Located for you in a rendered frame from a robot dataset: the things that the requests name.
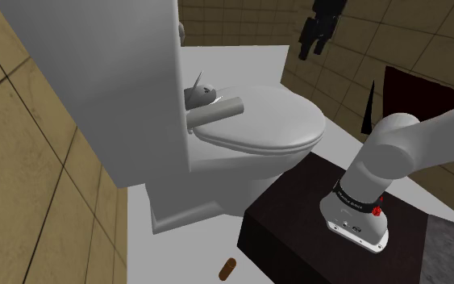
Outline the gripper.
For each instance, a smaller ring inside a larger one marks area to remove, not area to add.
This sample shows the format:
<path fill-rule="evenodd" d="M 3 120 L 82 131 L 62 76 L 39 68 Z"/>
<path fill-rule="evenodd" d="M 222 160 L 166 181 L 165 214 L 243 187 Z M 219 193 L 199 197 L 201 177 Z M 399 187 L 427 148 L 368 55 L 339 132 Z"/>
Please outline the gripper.
<path fill-rule="evenodd" d="M 347 0 L 314 0 L 312 10 L 316 13 L 315 19 L 311 17 L 306 19 L 298 40 L 301 44 L 300 53 L 298 54 L 300 60 L 306 60 L 310 47 L 315 39 L 317 41 L 314 47 L 314 54 L 322 54 L 327 41 L 333 35 L 333 30 L 346 4 Z M 322 31 L 316 37 L 315 29 L 317 22 Z"/>

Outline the grey cardboard tube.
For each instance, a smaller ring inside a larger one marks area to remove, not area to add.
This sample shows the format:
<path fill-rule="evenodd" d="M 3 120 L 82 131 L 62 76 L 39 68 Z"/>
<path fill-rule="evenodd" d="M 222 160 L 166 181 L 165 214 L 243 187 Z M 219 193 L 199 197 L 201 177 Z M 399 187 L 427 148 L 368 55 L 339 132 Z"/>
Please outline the grey cardboard tube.
<path fill-rule="evenodd" d="M 191 110 L 186 115 L 186 126 L 191 129 L 243 113 L 244 103 L 242 99 L 239 97 L 229 98 Z"/>

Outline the grey round bowl with stick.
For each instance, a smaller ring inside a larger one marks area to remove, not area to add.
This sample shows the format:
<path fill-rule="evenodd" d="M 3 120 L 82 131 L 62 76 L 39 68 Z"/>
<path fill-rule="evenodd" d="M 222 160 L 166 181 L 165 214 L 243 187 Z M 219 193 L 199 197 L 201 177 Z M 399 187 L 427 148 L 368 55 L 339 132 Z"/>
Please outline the grey round bowl with stick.
<path fill-rule="evenodd" d="M 211 104 L 216 98 L 216 89 L 210 85 L 199 85 L 203 71 L 200 72 L 194 86 L 184 89 L 185 109 L 190 111 L 197 107 Z"/>

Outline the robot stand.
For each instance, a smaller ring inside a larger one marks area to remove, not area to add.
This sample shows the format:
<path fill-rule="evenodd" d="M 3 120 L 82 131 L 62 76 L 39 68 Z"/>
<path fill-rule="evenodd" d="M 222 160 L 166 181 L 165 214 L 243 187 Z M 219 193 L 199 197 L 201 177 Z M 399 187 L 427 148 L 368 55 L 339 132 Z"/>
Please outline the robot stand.
<path fill-rule="evenodd" d="M 371 253 L 332 232 L 319 202 L 344 170 L 310 153 L 244 213 L 238 247 L 274 284 L 454 284 L 454 223 L 384 195 L 389 240 Z"/>

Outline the white toilet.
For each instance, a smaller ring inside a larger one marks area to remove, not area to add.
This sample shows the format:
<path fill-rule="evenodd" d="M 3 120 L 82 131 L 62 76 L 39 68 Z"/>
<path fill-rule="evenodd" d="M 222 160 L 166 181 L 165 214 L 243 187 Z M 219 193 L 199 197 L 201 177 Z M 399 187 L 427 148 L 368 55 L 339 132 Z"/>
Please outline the white toilet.
<path fill-rule="evenodd" d="M 215 61 L 244 113 L 188 129 L 177 0 L 0 0 L 115 185 L 144 185 L 152 230 L 242 215 L 323 138 L 309 100 Z"/>

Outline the brown cardboard tube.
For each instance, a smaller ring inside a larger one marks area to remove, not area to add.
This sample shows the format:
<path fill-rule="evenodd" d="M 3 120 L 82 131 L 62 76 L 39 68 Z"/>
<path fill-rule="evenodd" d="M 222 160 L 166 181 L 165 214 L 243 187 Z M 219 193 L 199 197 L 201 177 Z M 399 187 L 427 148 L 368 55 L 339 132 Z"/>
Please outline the brown cardboard tube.
<path fill-rule="evenodd" d="M 221 281 L 226 281 L 227 278 L 231 275 L 232 271 L 236 267 L 236 259 L 230 257 L 226 260 L 225 264 L 223 265 L 222 269 L 219 271 L 219 279 Z"/>

